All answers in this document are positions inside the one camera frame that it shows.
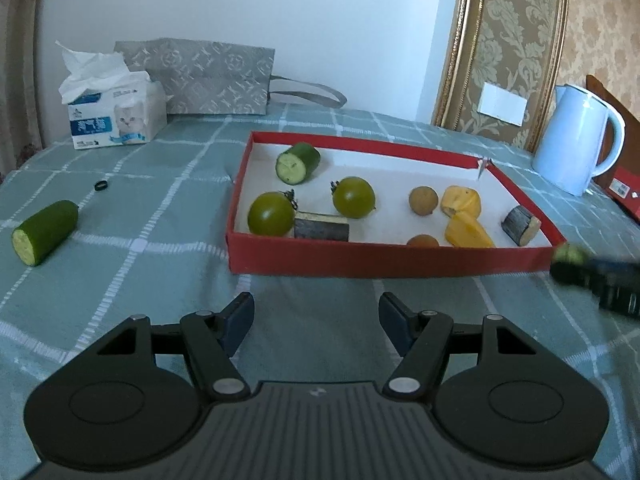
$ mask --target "cucumber slice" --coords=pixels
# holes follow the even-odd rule
[[[320,152],[308,142],[299,142],[282,152],[276,160],[276,175],[285,184],[300,184],[320,164]]]
[[[11,235],[15,253],[28,266],[43,262],[78,224],[78,206],[60,200],[22,222]]]

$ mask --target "floral wallpaper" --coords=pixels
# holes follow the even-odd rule
[[[640,118],[640,0],[569,0],[558,84],[587,74]]]
[[[469,85],[457,128],[524,148],[548,65],[558,0],[484,0]],[[528,99],[522,126],[478,113],[484,82]]]

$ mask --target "pineapple chunk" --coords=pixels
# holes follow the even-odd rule
[[[454,247],[481,249],[495,247],[494,241],[480,222],[465,211],[453,215],[444,231],[444,237]]]
[[[450,218],[461,211],[466,211],[473,218],[478,218],[482,211],[478,192],[462,186],[447,187],[440,202],[440,208]]]

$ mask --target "kettle handle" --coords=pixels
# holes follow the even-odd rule
[[[611,121],[611,124],[613,124],[613,144],[607,158],[593,169],[591,176],[598,176],[603,174],[605,171],[609,171],[618,160],[618,157],[622,152],[622,145],[625,142],[625,120],[613,106],[606,101],[603,101],[603,103],[607,105],[609,110],[609,117],[607,119]]]

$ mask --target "bag handle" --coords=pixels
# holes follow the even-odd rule
[[[329,108],[342,108],[347,102],[347,98],[343,94],[338,92],[336,89],[331,88],[330,86],[321,85],[318,83],[307,83],[306,81],[298,81],[297,79],[290,79],[288,77],[283,77],[281,75],[272,75],[270,79],[271,81],[274,81],[276,79],[281,79],[283,81],[293,81],[294,83],[301,83],[303,85],[315,86],[316,88],[321,88],[325,92],[328,92],[329,94],[333,95],[335,99],[331,99],[330,97],[320,95],[320,94],[313,94],[311,92],[301,92],[301,91],[293,91],[293,90],[292,91],[278,90],[275,92],[270,91],[268,93],[269,97],[271,96],[271,94],[291,95],[293,97],[300,97],[302,99],[306,99],[307,101],[311,101],[312,103],[316,103]]]

